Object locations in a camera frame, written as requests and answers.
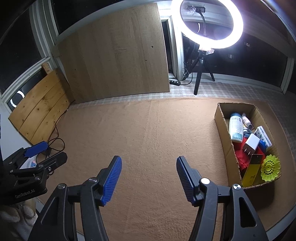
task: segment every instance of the plywood panel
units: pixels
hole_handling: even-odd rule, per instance
[[[65,94],[62,83],[59,81],[53,88],[39,101],[35,108],[28,115],[22,124],[19,132],[27,139],[31,140],[43,119],[54,107],[58,100]]]
[[[70,103],[74,102],[75,98],[73,96],[73,92],[72,92],[72,90],[70,88],[70,85],[69,85],[68,81],[66,80],[64,74],[60,71],[60,69],[57,69],[57,75],[58,75],[59,80],[60,80],[60,82],[61,82],[61,84],[63,86],[63,89],[66,92],[66,95],[67,95]]]
[[[44,77],[39,83],[37,83],[30,91],[26,94],[25,98],[17,105],[9,116],[9,120],[16,127],[20,129],[22,124],[25,122],[28,115],[39,103],[39,101],[59,82],[57,72],[54,70]]]
[[[169,92],[165,45],[156,3],[98,19],[64,39],[58,49],[78,103]]]
[[[69,100],[67,98],[67,95],[64,94],[54,105],[54,107],[49,111],[47,116],[38,127],[37,131],[30,141],[33,145],[41,141],[48,141],[48,138],[50,137],[50,134],[54,129],[55,123],[57,122],[61,114],[63,114],[64,111],[68,108],[68,106]]]

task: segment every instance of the plastic bottle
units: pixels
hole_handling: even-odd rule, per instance
[[[244,129],[242,117],[239,113],[232,113],[230,115],[228,130],[232,142],[242,143]]]
[[[245,113],[242,114],[242,121],[244,122],[246,127],[248,127],[250,130],[254,130],[254,126],[252,125],[250,120],[246,117]]]

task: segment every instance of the tripod stand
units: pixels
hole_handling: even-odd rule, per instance
[[[206,51],[199,50],[198,51],[198,58],[196,59],[196,61],[194,61],[193,66],[192,66],[192,69],[193,69],[197,65],[197,63],[198,63],[196,82],[195,82],[195,87],[194,87],[194,92],[193,92],[194,95],[197,95],[198,89],[200,87],[200,80],[201,80],[201,77],[202,77],[202,67],[203,67],[203,65],[205,65],[205,69],[210,73],[210,75],[212,77],[212,80],[215,82],[214,75],[210,71],[210,69],[209,69],[209,63],[208,63],[208,61],[206,59],[206,56],[207,55],[208,54],[207,54]]]

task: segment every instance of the red cloth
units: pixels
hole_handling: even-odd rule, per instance
[[[246,171],[246,169],[249,166],[251,156],[249,156],[247,153],[244,152],[243,146],[246,143],[248,139],[243,138],[242,143],[233,143],[235,155],[237,156],[237,160],[239,161],[239,170],[241,172]],[[265,154],[262,152],[262,150],[258,147],[255,154],[261,154],[263,155],[261,163],[263,163],[263,160],[266,158]]]

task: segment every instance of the ring light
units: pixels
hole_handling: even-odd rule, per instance
[[[230,47],[234,45],[242,36],[243,32],[243,21],[242,21],[242,16],[237,9],[237,7],[234,5],[234,3],[231,0],[218,0],[221,2],[230,12],[232,19],[233,19],[233,30],[232,33],[221,40],[213,40],[201,35],[198,35],[194,32],[192,32],[184,23],[181,13],[180,13],[180,8],[183,0],[172,0],[172,15],[173,15],[173,20],[174,20],[174,25],[177,24],[177,27],[182,31],[183,34],[185,34],[189,39],[192,41],[196,42],[197,44],[200,45],[200,48],[202,49],[223,49]]]

